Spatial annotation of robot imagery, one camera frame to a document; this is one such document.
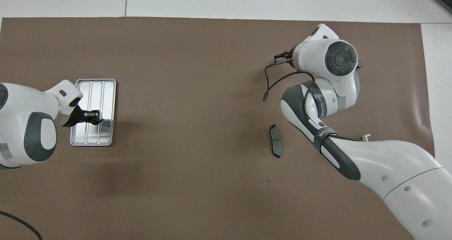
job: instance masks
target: looped black cable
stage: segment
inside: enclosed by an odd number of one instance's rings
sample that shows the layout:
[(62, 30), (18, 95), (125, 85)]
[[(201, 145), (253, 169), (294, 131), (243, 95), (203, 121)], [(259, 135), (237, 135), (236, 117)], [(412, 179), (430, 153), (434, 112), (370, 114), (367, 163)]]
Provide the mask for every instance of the looped black cable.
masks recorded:
[(36, 234), (36, 236), (37, 236), (37, 238), (38, 238), (39, 240), (42, 240), (41, 234), (39, 234), (39, 232), (37, 232), (37, 230), (36, 230), (33, 226), (31, 226), (30, 224), (28, 224), (26, 221), (23, 221), (23, 220), (17, 218), (16, 216), (10, 215), (10, 214), (8, 214), (8, 213), (6, 213), (6, 212), (3, 212), (3, 211), (0, 211), (0, 214), (6, 216), (6, 217), (8, 217), (8, 218), (11, 218), (11, 219), (15, 220), (15, 221), (19, 222), (20, 224), (23, 224), (24, 226), (26, 226), (27, 228), (29, 228), (34, 234)]
[(273, 83), (273, 85), (269, 86), (270, 83), (268, 82), (267, 68), (269, 68), (269, 67), (271, 67), (271, 66), (275, 66), (275, 65), (280, 65), (280, 64), (283, 64), (283, 63), (289, 63), (290, 61), (292, 61), (291, 58), (290, 58), (290, 59), (287, 59), (287, 60), (285, 60), (285, 61), (281, 61), (281, 62), (273, 63), (273, 64), (271, 64), (271, 65), (267, 65), (267, 66), (265, 67), (265, 69), (264, 69), (263, 71), (264, 71), (264, 73), (265, 73), (265, 79), (267, 80), (267, 91), (266, 91), (265, 94), (263, 95), (263, 101), (266, 101), (266, 100), (267, 100), (267, 98), (268, 98), (268, 93), (270, 92), (270, 89), (272, 89), (272, 87), (274, 87), (276, 84), (278, 84), (279, 81), (282, 81), (283, 79), (285, 79), (285, 78), (287, 78), (287, 77), (289, 77), (289, 76), (291, 76), (291, 75), (304, 73), (304, 74), (308, 74), (308, 75), (310, 76), (310, 78), (311, 78), (312, 80), (314, 80), (314, 76), (313, 76), (311, 73), (309, 73), (309, 72), (307, 72), (307, 71), (297, 70), (297, 71), (294, 71), (294, 72), (292, 72), (292, 73), (289, 73), (289, 74), (285, 75), (284, 77), (282, 77), (281, 79), (278, 79), (275, 83)]

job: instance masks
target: brown table surface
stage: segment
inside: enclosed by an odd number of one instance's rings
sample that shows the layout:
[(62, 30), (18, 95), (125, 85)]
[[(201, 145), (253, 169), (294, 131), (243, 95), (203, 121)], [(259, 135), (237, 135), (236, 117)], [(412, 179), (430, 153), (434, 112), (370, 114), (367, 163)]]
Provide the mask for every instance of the brown table surface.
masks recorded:
[[(320, 22), (191, 18), (4, 18), (0, 82), (118, 83), (113, 144), (73, 147), (0, 172), (0, 210), (50, 239), (412, 239), (378, 196), (342, 177), (284, 118), (291, 76), (267, 102), (263, 68)], [(342, 136), (405, 140), (431, 154), (419, 24), (325, 22), (364, 67)], [(271, 81), (291, 72), (269, 69)], [(268, 129), (283, 136), (271, 155)], [(0, 239), (33, 239), (0, 217)]]

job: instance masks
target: white tile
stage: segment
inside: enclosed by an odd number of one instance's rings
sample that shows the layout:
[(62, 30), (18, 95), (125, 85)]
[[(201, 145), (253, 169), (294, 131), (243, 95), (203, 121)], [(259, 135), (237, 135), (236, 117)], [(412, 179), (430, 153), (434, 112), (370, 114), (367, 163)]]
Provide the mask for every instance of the white tile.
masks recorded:
[(452, 23), (435, 0), (127, 0), (127, 16)]
[(436, 159), (452, 173), (452, 24), (422, 24)]
[(0, 17), (119, 17), (126, 0), (0, 0)]

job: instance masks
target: silver rectangular tray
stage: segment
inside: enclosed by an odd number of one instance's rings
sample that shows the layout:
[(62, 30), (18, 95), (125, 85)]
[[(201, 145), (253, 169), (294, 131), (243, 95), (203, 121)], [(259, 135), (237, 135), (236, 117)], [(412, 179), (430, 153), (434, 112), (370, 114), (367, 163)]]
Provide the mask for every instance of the silver rectangular tray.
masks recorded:
[(82, 110), (100, 110), (102, 123), (78, 123), (71, 127), (70, 143), (74, 146), (107, 146), (112, 143), (116, 81), (114, 79), (79, 79)]

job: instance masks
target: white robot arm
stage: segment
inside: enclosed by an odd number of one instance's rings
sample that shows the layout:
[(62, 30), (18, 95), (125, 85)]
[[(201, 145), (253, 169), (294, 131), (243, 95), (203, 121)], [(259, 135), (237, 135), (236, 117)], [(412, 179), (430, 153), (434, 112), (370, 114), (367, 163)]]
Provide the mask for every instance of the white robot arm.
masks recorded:
[(77, 105), (83, 94), (63, 80), (46, 92), (0, 83), (0, 170), (47, 160), (55, 151), (55, 126), (81, 121), (99, 124), (100, 113), (86, 116)]
[(287, 88), (281, 110), (331, 165), (374, 190), (417, 240), (452, 239), (452, 176), (419, 146), (340, 137), (321, 118), (355, 104), (357, 52), (326, 25), (275, 56), (314, 80)]

